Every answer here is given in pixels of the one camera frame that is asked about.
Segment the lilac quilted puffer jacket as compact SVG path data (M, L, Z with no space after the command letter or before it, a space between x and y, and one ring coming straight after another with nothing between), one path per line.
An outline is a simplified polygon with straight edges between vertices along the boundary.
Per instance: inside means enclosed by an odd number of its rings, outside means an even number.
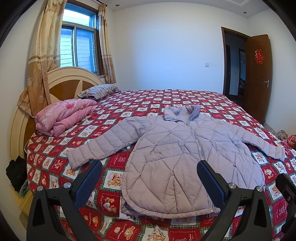
M283 161L285 149L231 123L200 113L199 105L167 107L163 115L125 118L99 137L67 152L72 169L134 145L120 177L121 211L158 218L218 213L197 175L205 160L228 183L264 186L249 145Z

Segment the clothes pile on floor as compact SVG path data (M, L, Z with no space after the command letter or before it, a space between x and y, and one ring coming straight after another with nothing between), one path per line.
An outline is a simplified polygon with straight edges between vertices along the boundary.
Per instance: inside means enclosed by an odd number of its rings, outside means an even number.
M284 142L286 145L288 145L290 148L295 149L296 146L296 135L287 135L287 133L284 130L280 130L277 133L275 133L275 136L280 139L282 142Z

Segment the red patchwork bed quilt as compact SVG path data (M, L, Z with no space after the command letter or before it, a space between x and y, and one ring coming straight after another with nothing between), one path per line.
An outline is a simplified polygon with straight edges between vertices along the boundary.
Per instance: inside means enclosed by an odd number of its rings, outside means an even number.
M28 240L295 240L295 150L222 94L114 93L27 173Z

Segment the black bag beside bed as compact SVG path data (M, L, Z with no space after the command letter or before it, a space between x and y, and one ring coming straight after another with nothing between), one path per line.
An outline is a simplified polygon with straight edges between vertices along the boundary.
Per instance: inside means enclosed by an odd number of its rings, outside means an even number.
M27 180L26 160L20 156L18 156L16 160L11 160L6 168L6 175L14 190L19 193Z

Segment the pink folded blanket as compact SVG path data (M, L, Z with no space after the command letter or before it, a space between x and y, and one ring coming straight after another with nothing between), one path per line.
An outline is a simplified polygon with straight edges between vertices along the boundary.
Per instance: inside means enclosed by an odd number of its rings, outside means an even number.
M35 116L36 130L57 137L95 111L97 102L91 99L67 99L41 110Z

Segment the brown wooden door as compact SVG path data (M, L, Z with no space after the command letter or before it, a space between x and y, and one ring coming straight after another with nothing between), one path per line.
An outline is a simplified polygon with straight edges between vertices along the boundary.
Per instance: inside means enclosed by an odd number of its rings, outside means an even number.
M255 61L255 50L261 49L263 64ZM265 123L271 93L272 59L269 36L249 37L245 42L246 80L243 108L261 124ZM264 81L269 80L269 88Z

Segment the red double happiness decoration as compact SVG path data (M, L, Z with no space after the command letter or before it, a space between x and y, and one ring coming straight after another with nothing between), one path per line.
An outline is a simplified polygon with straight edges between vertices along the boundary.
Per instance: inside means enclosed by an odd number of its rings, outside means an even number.
M255 61L257 64L263 64L265 57L262 54L261 49L255 50Z

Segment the striped pillow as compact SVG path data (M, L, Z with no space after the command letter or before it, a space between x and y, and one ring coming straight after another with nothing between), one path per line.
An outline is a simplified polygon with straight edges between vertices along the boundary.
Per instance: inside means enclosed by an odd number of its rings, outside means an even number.
M90 87L77 96L83 99L101 100L115 92L119 92L119 88L114 84L102 84Z

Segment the beige curtain right panel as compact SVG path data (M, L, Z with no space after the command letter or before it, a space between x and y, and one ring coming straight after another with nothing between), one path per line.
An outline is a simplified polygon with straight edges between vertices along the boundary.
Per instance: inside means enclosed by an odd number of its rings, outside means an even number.
M99 33L99 40L100 40L103 69L105 74L105 81L107 84L115 84L116 77L115 77L111 51L109 48L106 8L107 6L105 4L100 3L98 8L98 33Z

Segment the beige curtain panel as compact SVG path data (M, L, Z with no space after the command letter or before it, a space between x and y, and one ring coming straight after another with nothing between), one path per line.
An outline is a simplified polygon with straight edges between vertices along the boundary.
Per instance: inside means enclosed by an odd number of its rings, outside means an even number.
M99 33L99 40L100 40L103 69L105 74L105 81L107 84L115 84L116 77L115 77L111 51L109 48L106 8L107 6L105 4L100 3L98 8L98 33Z
M35 27L27 67L27 87L18 108L35 117L51 104L48 72L60 67L60 35L67 1L47 1Z

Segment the beige curtain left panel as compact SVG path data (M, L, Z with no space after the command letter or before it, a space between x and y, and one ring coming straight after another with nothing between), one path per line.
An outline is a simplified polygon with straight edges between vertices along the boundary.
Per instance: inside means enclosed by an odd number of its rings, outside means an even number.
M18 108L35 117L51 104L48 72L60 67L60 35L67 1L47 1L35 27L27 67L27 87Z

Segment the blue framed window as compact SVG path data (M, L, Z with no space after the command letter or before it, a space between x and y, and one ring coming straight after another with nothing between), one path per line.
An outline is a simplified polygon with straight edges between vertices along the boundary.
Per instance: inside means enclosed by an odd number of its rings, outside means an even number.
M96 13L67 2L60 35L60 66L79 67L99 74Z

